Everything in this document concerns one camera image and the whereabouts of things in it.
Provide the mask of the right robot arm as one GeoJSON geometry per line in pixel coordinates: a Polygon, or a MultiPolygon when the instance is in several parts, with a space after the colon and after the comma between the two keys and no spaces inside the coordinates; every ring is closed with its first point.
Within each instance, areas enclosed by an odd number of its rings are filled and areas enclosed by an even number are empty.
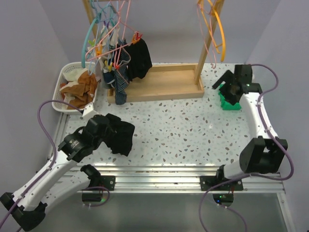
{"type": "Polygon", "coordinates": [[[288,144],[279,138],[268,118],[259,83],[253,82],[250,64],[235,65],[234,71],[226,71],[213,85],[231,105],[239,103],[244,110],[251,140],[239,155],[239,160],[222,165],[210,182],[211,190],[227,189],[249,176],[267,176],[278,171],[288,144]]]}

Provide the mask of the mauve cream underwear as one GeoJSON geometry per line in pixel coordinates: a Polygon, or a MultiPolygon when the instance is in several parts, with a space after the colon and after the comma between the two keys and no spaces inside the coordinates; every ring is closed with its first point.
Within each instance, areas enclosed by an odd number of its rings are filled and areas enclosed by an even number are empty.
{"type": "Polygon", "coordinates": [[[95,44],[87,48],[88,52],[86,53],[85,60],[94,60],[102,54],[105,55],[108,51],[115,49],[118,43],[119,29],[119,26],[114,28],[112,24],[109,24],[108,26],[103,25],[94,41],[95,44]]]}

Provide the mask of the white laundry basket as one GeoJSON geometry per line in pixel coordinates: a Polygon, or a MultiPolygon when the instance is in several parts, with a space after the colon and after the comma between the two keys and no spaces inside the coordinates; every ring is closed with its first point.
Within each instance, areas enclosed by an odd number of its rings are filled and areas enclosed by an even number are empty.
{"type": "Polygon", "coordinates": [[[67,109],[67,106],[72,106],[72,105],[67,103],[67,102],[64,102],[64,100],[62,99],[61,94],[60,94],[60,85],[63,84],[63,83],[66,83],[66,84],[69,83],[64,78],[63,73],[66,73],[66,72],[69,72],[69,71],[75,70],[75,69],[81,70],[80,75],[85,71],[88,71],[89,74],[93,74],[93,73],[95,74],[96,79],[98,81],[98,86],[97,86],[95,96],[94,96],[94,99],[93,99],[92,102],[95,101],[96,94],[97,94],[97,91],[98,91],[98,88],[99,88],[99,84],[102,81],[100,70],[96,70],[96,66],[94,64],[89,63],[89,62],[87,62],[85,64],[85,67],[82,67],[81,62],[69,63],[61,69],[57,83],[56,83],[56,87],[55,87],[55,90],[54,90],[54,94],[53,94],[54,102],[52,103],[52,106],[56,111],[66,113],[66,114],[75,114],[75,113],[78,112],[76,110],[76,107],[73,107],[73,109],[67,109]]]}

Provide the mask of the yellow plastic hanger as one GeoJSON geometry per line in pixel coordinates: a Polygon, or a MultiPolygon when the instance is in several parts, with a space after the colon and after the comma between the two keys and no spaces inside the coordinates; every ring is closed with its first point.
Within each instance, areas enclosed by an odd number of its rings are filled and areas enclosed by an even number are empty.
{"type": "MultiPolygon", "coordinates": [[[[213,37],[214,37],[216,28],[219,28],[219,33],[221,37],[221,40],[219,42],[217,42],[214,38],[215,45],[216,45],[214,52],[215,52],[215,55],[216,54],[220,55],[220,61],[223,62],[225,60],[225,55],[226,55],[226,39],[225,39],[224,28],[223,28],[223,25],[220,19],[220,14],[221,14],[225,1],[224,0],[211,0],[211,1],[215,3],[215,8],[217,11],[217,19],[215,19],[214,16],[211,17],[211,22],[214,23],[212,25],[212,29],[214,30],[213,37]]],[[[208,0],[204,0],[204,9],[207,12],[211,9],[210,4],[208,3],[208,0]]],[[[210,39],[208,38],[208,32],[207,32],[204,22],[202,22],[202,26],[204,28],[204,33],[206,35],[207,45],[210,45],[210,39]]]]}

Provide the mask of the light green cloth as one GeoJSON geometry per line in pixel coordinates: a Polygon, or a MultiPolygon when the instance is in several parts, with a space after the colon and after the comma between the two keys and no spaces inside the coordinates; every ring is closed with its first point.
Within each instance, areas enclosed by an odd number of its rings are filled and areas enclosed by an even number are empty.
{"type": "Polygon", "coordinates": [[[75,70],[71,70],[69,72],[64,72],[63,76],[64,78],[68,81],[68,82],[74,82],[74,81],[78,81],[79,77],[80,77],[80,71],[78,69],[75,70]]]}

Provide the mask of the orange clothespin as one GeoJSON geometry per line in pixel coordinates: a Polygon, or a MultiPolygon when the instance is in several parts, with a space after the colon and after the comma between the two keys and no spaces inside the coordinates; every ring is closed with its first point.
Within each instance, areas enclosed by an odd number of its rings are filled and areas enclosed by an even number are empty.
{"type": "Polygon", "coordinates": [[[134,32],[133,37],[132,37],[132,44],[136,44],[137,42],[139,42],[142,38],[143,34],[140,33],[139,31],[134,32]]]}

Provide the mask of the striped navy underwear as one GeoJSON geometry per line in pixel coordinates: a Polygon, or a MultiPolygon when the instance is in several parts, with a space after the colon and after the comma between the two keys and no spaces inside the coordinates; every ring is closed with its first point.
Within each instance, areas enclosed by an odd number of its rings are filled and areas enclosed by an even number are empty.
{"type": "Polygon", "coordinates": [[[117,48],[117,50],[108,55],[108,59],[104,61],[102,71],[105,83],[114,89],[114,98],[117,105],[126,103],[127,94],[125,89],[130,83],[127,68],[131,56],[124,47],[119,49],[123,45],[127,45],[126,40],[119,40],[116,47],[110,45],[110,49],[117,48]]]}

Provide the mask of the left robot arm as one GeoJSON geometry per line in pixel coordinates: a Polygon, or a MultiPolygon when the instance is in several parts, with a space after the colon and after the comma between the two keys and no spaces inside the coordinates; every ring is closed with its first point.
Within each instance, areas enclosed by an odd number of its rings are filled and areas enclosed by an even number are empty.
{"type": "Polygon", "coordinates": [[[60,143],[53,157],[19,190],[4,193],[0,202],[8,210],[20,229],[29,232],[46,217],[47,209],[56,202],[80,190],[101,190],[107,195],[111,187],[104,183],[105,177],[91,164],[81,167],[65,187],[56,187],[56,182],[71,168],[98,149],[115,141],[119,135],[121,119],[107,114],[95,115],[87,124],[67,135],[60,143]]]}

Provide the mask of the green clip bin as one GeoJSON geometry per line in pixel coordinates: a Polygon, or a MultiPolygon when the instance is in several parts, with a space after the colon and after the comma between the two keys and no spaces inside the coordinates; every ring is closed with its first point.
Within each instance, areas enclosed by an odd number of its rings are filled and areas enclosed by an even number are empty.
{"type": "Polygon", "coordinates": [[[218,92],[218,95],[220,97],[220,107],[222,110],[225,110],[225,111],[241,110],[241,105],[239,102],[237,102],[235,105],[232,105],[225,100],[224,96],[220,92],[218,92]]]}

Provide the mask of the black underwear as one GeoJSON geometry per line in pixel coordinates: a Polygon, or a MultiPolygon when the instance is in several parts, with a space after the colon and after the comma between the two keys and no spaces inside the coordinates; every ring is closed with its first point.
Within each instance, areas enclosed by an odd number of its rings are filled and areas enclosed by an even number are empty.
{"type": "Polygon", "coordinates": [[[133,146],[133,134],[135,126],[121,118],[107,114],[112,129],[111,134],[104,141],[113,154],[128,156],[133,146]]]}
{"type": "Polygon", "coordinates": [[[137,43],[126,46],[125,50],[131,57],[127,65],[127,74],[130,81],[133,81],[134,78],[143,79],[152,67],[152,61],[146,42],[140,39],[137,43]]]}

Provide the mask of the brown underwear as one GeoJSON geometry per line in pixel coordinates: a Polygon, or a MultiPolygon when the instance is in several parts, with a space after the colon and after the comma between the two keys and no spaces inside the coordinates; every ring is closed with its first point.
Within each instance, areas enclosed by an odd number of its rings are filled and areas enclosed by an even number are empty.
{"type": "Polygon", "coordinates": [[[73,109],[73,107],[83,109],[93,101],[96,92],[95,87],[77,82],[63,83],[60,85],[60,94],[64,102],[72,105],[67,106],[67,109],[73,109]]]}

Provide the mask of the pink wire hanger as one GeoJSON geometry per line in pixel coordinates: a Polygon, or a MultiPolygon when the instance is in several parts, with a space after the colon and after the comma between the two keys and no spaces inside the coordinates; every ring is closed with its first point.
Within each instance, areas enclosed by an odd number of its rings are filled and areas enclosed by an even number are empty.
{"type": "Polygon", "coordinates": [[[204,39],[204,47],[206,48],[206,54],[207,55],[209,54],[209,51],[210,51],[209,47],[212,46],[211,52],[213,54],[214,60],[212,60],[210,58],[210,64],[211,64],[211,68],[215,69],[216,66],[217,66],[216,55],[215,55],[215,52],[214,52],[216,45],[215,45],[215,40],[214,40],[214,37],[213,37],[214,30],[212,29],[212,25],[214,23],[211,22],[211,17],[214,16],[215,19],[217,19],[217,11],[216,11],[216,8],[215,8],[215,3],[213,3],[211,0],[209,0],[208,3],[210,4],[211,9],[207,12],[204,9],[204,1],[203,0],[197,1],[197,16],[198,16],[198,20],[199,20],[200,32],[201,32],[201,35],[204,39]],[[208,32],[208,38],[210,39],[210,45],[207,45],[206,35],[204,33],[204,28],[202,26],[202,22],[204,22],[204,24],[206,26],[206,29],[207,29],[207,32],[208,32]]]}
{"type": "Polygon", "coordinates": [[[143,34],[128,23],[131,1],[84,1],[90,27],[82,48],[82,62],[98,60],[110,54],[120,57],[120,50],[139,42],[143,34]]]}

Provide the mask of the wooden clothes rack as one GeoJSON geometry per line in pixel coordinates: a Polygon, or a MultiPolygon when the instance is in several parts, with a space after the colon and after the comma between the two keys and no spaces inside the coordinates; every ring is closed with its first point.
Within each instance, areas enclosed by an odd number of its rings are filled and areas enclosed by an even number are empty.
{"type": "MultiPolygon", "coordinates": [[[[198,63],[152,64],[143,79],[134,78],[133,81],[130,81],[125,89],[126,103],[203,97],[204,87],[201,81],[201,72],[206,57],[206,49],[203,46],[198,63]]],[[[104,61],[107,59],[108,56],[104,56],[91,62],[103,69],[104,61]]],[[[115,103],[114,96],[114,89],[110,87],[107,94],[109,103],[115,103]]]]}

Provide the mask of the aluminium mounting rail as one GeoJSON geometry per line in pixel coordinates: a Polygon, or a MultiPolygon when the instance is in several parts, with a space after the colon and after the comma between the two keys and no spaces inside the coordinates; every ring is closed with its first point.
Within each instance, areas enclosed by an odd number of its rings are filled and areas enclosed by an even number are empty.
{"type": "Polygon", "coordinates": [[[200,192],[202,175],[235,164],[252,134],[252,118],[243,111],[121,110],[136,129],[128,157],[102,145],[83,164],[116,177],[117,192],[200,192]]]}

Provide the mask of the brown cloth in basket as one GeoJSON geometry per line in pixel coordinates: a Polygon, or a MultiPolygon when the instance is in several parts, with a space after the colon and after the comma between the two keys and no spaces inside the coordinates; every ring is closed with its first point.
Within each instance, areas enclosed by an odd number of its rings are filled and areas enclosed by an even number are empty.
{"type": "Polygon", "coordinates": [[[98,81],[94,73],[89,74],[88,71],[83,72],[78,78],[78,83],[85,84],[84,93],[87,93],[90,97],[94,97],[98,86],[98,81]]]}

